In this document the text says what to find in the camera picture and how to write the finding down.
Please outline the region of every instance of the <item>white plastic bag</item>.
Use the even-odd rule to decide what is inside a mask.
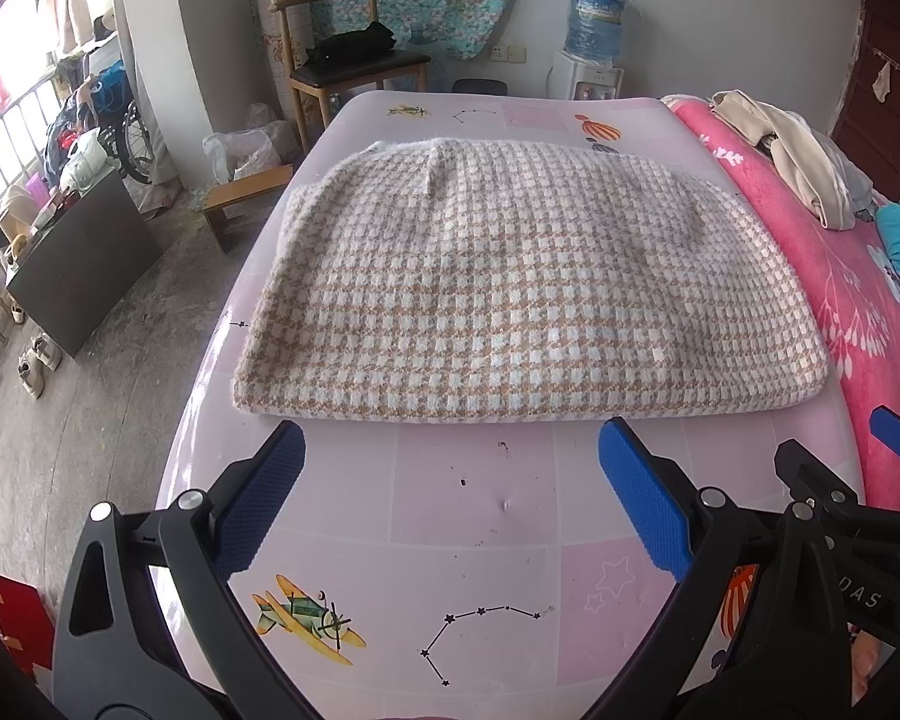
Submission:
[[[60,172],[60,185],[88,191],[94,184],[103,166],[106,165],[106,151],[98,141],[100,129],[84,132],[70,146],[67,152],[67,164]]]
[[[275,121],[274,113],[264,103],[250,105],[247,129],[226,134],[215,132],[203,139],[203,153],[210,158],[214,178],[221,184],[287,162],[295,146],[290,124]]]

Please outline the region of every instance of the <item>black bag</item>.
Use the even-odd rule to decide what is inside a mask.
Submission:
[[[396,45],[394,33],[380,22],[371,22],[366,29],[341,32],[307,49],[307,64],[319,68],[368,62],[384,55]]]

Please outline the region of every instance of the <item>shoe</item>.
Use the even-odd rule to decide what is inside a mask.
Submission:
[[[43,362],[40,362],[32,349],[20,355],[17,373],[20,374],[24,389],[34,398],[39,398],[43,394]]]
[[[50,370],[56,370],[60,365],[60,347],[51,341],[46,333],[41,333],[31,341],[31,349],[37,359]]]

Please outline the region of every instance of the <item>pink bedsheet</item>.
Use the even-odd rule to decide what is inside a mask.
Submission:
[[[840,374],[860,453],[866,502],[900,509],[900,459],[869,433],[880,405],[900,414],[900,283],[873,223],[826,230],[773,163],[701,100],[670,103],[749,200],[797,271]]]

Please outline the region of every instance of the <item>blue water bottle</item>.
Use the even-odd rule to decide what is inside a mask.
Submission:
[[[626,1],[570,0],[563,50],[588,62],[612,65],[620,55]]]

